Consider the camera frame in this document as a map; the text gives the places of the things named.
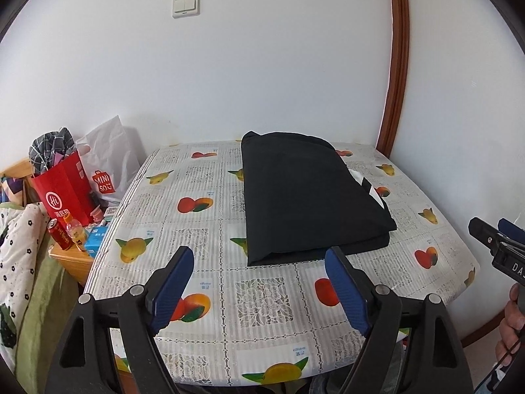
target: white stripe on black garment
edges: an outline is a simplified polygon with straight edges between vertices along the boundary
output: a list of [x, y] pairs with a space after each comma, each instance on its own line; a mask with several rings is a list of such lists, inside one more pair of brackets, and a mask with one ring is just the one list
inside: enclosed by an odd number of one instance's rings
[[352, 174], [353, 178], [361, 185], [366, 192], [368, 192], [374, 200], [376, 200], [379, 205], [382, 208], [385, 208], [385, 205], [383, 204], [383, 200], [379, 197], [379, 194], [375, 190], [375, 188], [372, 186], [372, 184], [363, 176], [362, 173], [352, 170], [351, 168], [348, 169], [348, 171]]

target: light switch panel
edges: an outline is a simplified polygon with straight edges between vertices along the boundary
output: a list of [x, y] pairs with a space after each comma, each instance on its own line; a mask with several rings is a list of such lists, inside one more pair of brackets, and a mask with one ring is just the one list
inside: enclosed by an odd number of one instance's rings
[[173, 0], [172, 16], [181, 18], [199, 14], [199, 0]]

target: gray plaid cloth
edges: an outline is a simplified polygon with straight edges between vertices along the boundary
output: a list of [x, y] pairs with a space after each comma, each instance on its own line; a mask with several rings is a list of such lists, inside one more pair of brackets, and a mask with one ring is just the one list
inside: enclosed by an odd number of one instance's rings
[[30, 160], [35, 175], [53, 167], [54, 155], [67, 157], [77, 150], [73, 137], [66, 127], [58, 132], [49, 132], [36, 138], [30, 146]]

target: red soda can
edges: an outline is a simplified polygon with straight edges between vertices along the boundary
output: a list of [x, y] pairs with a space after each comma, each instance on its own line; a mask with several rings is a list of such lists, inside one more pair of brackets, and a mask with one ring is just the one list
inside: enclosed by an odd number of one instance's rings
[[51, 219], [49, 224], [47, 224], [47, 230], [63, 251], [73, 246], [73, 240], [71, 240], [71, 237], [69, 237], [66, 230], [64, 230], [64, 227], [59, 224], [58, 219]]

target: plaid fabric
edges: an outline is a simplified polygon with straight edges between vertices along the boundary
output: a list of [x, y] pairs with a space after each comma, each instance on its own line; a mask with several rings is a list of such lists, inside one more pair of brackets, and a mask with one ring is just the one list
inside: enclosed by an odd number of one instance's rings
[[3, 177], [1, 202], [11, 202], [24, 206], [24, 180], [15, 177]]
[[58, 153], [65, 158], [76, 150], [73, 137], [66, 127], [62, 127], [58, 132], [49, 132], [36, 138], [29, 152], [35, 175], [53, 167], [55, 154]]

